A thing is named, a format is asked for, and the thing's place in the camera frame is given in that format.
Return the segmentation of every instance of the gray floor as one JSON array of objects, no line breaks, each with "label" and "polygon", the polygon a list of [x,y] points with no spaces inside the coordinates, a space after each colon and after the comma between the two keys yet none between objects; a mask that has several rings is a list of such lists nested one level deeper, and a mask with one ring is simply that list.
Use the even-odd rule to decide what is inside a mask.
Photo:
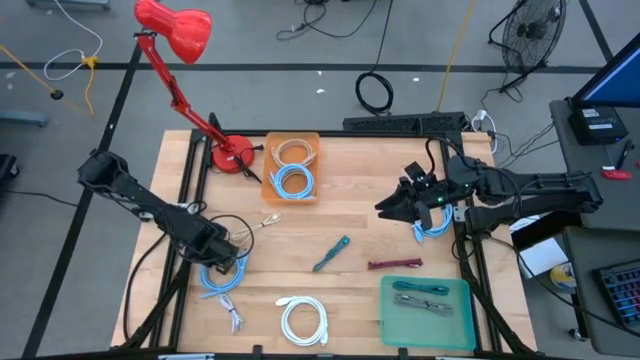
[{"label": "gray floor", "polygon": [[[211,43],[199,63],[372,63],[379,44],[387,1],[353,37],[329,39],[315,33],[277,42],[275,33],[298,25],[301,7],[292,1],[166,1],[173,8],[196,7],[214,16]],[[480,1],[469,23],[456,64],[502,65],[500,52],[486,44],[487,33],[512,0]],[[590,0],[611,49],[621,49],[639,30],[636,0]],[[348,31],[368,10],[369,1],[332,1],[322,26]],[[382,63],[446,64],[468,1],[396,1],[382,54]],[[108,13],[90,9],[72,12],[105,40],[104,62],[127,62],[134,48],[132,33],[140,26],[132,2],[113,0]],[[0,2],[1,43],[25,61],[44,62],[69,47],[95,49],[91,35],[68,22],[59,11],[29,8],[22,0]],[[601,66],[605,59],[578,0],[570,2],[563,36],[552,54],[552,66]],[[159,52],[178,62],[163,40]],[[342,119],[366,116],[353,93],[358,72],[255,71],[176,72],[196,111],[215,110],[227,128],[340,129]],[[0,124],[0,153],[18,156],[22,173],[14,189],[47,192],[78,201],[76,169],[97,147],[124,71],[99,71],[93,88],[94,119],[53,102],[23,71],[0,70],[0,109],[42,111],[50,126],[40,128]],[[383,73],[394,86],[395,114],[433,111],[442,73]],[[496,87],[502,74],[454,73],[443,110],[473,115],[485,90]],[[521,86],[525,100],[516,104],[491,94],[486,101],[498,131],[520,144],[550,123],[547,104],[575,93],[589,75],[535,74]],[[56,84],[67,98],[83,105],[88,73],[80,71]],[[365,97],[383,101],[384,94],[366,86]],[[125,103],[111,150],[125,157],[131,172],[149,184],[163,131],[188,129],[189,124],[168,107],[169,95],[155,73],[138,71]],[[543,142],[555,139],[548,134]],[[495,157],[506,157],[503,144]],[[516,162],[515,171],[563,171],[559,148],[551,146]],[[0,358],[21,355],[40,302],[64,243],[73,209],[46,199],[3,195],[0,206]],[[125,286],[138,222],[113,204],[94,199],[76,251],[45,333],[39,354],[106,349]],[[573,311],[535,283],[525,290],[538,346],[549,355],[604,359],[589,343],[577,343],[565,331],[575,326]]]}]

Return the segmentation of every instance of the wooden table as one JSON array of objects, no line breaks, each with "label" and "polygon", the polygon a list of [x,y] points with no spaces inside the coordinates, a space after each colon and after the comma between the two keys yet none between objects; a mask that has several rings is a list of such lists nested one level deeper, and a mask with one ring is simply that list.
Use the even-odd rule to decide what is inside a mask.
[{"label": "wooden table", "polygon": [[[190,131],[167,131],[164,135],[151,191],[168,202],[178,196]],[[463,134],[465,152],[493,164],[489,138],[483,133]],[[252,138],[254,144],[264,138]],[[437,161],[436,173],[443,178],[441,154],[432,145]],[[262,177],[265,154],[257,154],[252,169]],[[420,246],[409,224],[377,217],[374,204],[390,195],[402,175],[402,169],[418,161],[428,169],[424,139],[321,138],[319,201],[311,206],[272,207],[260,197],[254,180],[241,175],[210,174],[204,192],[208,209],[205,217],[231,213],[258,224],[269,214],[280,212],[280,223],[262,229],[256,235],[247,273],[238,288],[230,292],[233,302],[245,318],[244,328],[231,335],[231,320],[215,298],[200,299],[205,293],[199,269],[191,271],[178,346],[184,352],[250,353],[261,344],[265,353],[333,353],[393,355],[398,349],[382,344],[379,331],[379,283],[385,274],[459,278],[457,260],[450,253],[453,231],[426,239]],[[433,210],[434,224],[441,222],[440,210]],[[239,223],[221,221],[230,231]],[[142,224],[132,266],[159,237],[155,224]],[[333,259],[321,273],[312,273],[317,263],[343,235],[351,237],[347,249]],[[501,227],[495,237],[511,241],[508,228]],[[143,263],[132,289],[130,332],[135,330],[155,304],[160,286],[168,242],[165,241]],[[536,348],[531,320],[516,256],[505,246],[484,242],[484,252],[493,299],[523,342]],[[418,269],[393,268],[367,271],[367,261],[421,257],[425,265]],[[226,282],[213,274],[216,283]],[[329,318],[329,343],[297,347],[282,334],[280,318],[284,308],[275,301],[284,296],[310,295],[320,300]],[[484,311],[476,302],[484,349],[489,335]],[[165,325],[174,307],[166,310]],[[290,324],[299,336],[310,336],[317,327],[317,313],[307,305],[298,307]],[[164,342],[168,331],[163,331]],[[122,309],[112,343],[121,344]],[[439,349],[409,349],[410,355],[462,354]]]}]

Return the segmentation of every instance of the electric fan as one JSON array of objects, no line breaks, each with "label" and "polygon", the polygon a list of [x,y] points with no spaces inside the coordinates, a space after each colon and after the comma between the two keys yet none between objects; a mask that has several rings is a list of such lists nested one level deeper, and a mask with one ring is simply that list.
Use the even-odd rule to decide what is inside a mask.
[{"label": "electric fan", "polygon": [[[489,44],[502,48],[507,71],[520,74],[503,85],[500,92],[546,66],[562,33],[566,9],[565,0],[518,0],[513,10],[491,29]],[[504,33],[499,43],[493,40],[493,32],[503,23]]]}]

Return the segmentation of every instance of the orange tray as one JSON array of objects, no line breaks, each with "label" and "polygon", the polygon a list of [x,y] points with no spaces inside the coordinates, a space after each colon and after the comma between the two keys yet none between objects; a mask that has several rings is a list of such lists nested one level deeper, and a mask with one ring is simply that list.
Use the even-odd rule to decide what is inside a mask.
[{"label": "orange tray", "polygon": [[[275,175],[278,172],[278,165],[273,161],[273,157],[271,156],[271,149],[277,148],[283,142],[291,139],[302,139],[311,145],[311,148],[316,153],[315,159],[313,162],[307,167],[311,174],[313,174],[313,178],[315,180],[315,188],[313,189],[313,199],[295,199],[295,200],[286,200],[278,196],[276,190],[271,185],[271,181],[269,180],[270,174],[273,173]],[[264,173],[263,173],[263,181],[262,181],[262,199],[265,202],[273,205],[307,205],[313,204],[318,201],[318,187],[320,185],[320,181],[318,178],[318,157],[320,156],[320,135],[314,132],[270,132],[267,134],[267,142],[264,146]],[[280,154],[280,159],[286,164],[290,163],[300,163],[307,157],[307,150],[300,146],[293,146],[286,150],[284,150]],[[307,186],[307,179],[304,176],[294,175],[290,177],[283,185],[283,189],[289,193],[295,193],[304,190]]]}]

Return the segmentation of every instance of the green tray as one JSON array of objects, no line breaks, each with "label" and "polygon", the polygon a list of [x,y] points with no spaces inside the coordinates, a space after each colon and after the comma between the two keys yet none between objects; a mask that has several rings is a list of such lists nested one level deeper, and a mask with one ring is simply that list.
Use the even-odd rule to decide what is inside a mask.
[{"label": "green tray", "polygon": [[[421,291],[399,291],[395,281],[418,285],[444,285],[450,289],[446,296]],[[439,302],[453,307],[453,315],[444,317],[426,309],[398,306],[396,293]],[[429,347],[473,351],[476,337],[471,313],[469,284],[461,279],[437,279],[386,275],[380,280],[380,334],[388,346]]]}]

